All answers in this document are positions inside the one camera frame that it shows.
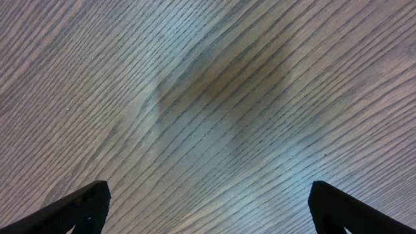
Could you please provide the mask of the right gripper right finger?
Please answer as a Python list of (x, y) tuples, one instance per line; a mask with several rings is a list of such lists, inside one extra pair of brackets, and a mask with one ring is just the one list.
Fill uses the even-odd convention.
[(324, 181), (312, 184), (309, 210), (318, 234), (414, 234), (415, 230)]

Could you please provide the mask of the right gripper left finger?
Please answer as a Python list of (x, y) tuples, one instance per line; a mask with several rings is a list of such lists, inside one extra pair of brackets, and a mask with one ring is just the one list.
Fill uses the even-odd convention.
[(1, 234), (102, 232), (111, 199), (106, 181), (94, 181), (1, 228)]

